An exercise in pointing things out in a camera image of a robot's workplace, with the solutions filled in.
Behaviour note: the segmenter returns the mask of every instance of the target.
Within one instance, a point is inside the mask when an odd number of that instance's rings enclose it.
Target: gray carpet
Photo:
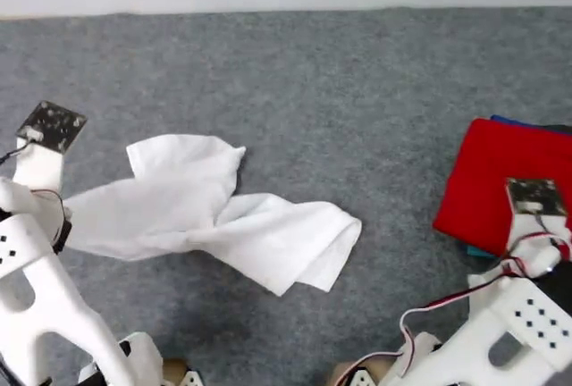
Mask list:
[[[2,22],[0,147],[51,100],[90,119],[65,195],[129,176],[131,142],[214,134],[249,148],[240,192],[328,200],[361,218],[329,294],[295,285],[277,298],[202,253],[62,256],[118,337],[149,332],[206,386],[321,386],[334,362],[395,349],[406,308],[483,267],[432,230],[446,178],[476,116],[572,122],[571,24],[572,9]],[[465,313],[461,304],[411,326],[446,338]],[[55,377],[72,384],[86,357],[48,342]],[[572,375],[560,377],[553,384]]]

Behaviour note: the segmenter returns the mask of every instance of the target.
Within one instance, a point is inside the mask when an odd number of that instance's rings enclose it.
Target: white cloth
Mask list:
[[[128,146],[133,179],[65,200],[68,247],[128,261],[204,250],[279,296],[296,281],[329,291],[361,222],[331,203],[232,197],[245,151],[191,135]]]

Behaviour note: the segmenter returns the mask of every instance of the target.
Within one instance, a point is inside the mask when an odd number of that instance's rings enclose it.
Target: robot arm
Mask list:
[[[419,352],[401,377],[400,368],[411,355],[404,347],[404,356],[380,386],[541,386],[572,362],[571,307],[557,304],[558,298],[537,281],[569,286],[559,277],[570,261],[566,210],[551,180],[510,179],[507,189],[513,211],[508,251],[525,277],[502,277],[471,294],[469,319],[457,332],[440,348]],[[500,262],[487,273],[470,276],[469,284],[488,283],[507,266]],[[521,348],[507,364],[495,366],[489,352],[505,334]],[[431,339],[420,334],[416,348]]]
[[[13,180],[0,180],[0,352],[12,386],[47,384],[49,372],[38,339],[56,332],[93,358],[83,379],[90,385],[159,386],[163,360],[151,338],[135,333],[120,346],[105,322],[85,303],[55,252],[70,214],[59,196],[63,155],[85,117],[42,102],[18,130]],[[24,308],[5,278],[22,271],[35,299]]]

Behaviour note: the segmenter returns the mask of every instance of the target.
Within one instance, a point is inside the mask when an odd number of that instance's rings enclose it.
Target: blue fabric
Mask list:
[[[538,125],[530,124],[528,122],[522,122],[517,120],[511,120],[500,115],[491,115],[491,121],[504,122],[505,124],[520,125],[521,127],[539,127]]]

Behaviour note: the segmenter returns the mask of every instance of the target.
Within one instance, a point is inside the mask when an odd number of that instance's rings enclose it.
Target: red cloth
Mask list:
[[[568,212],[572,212],[572,137],[474,120],[433,227],[486,252],[503,255],[512,221],[507,178],[554,179]],[[571,225],[568,215],[567,226]]]

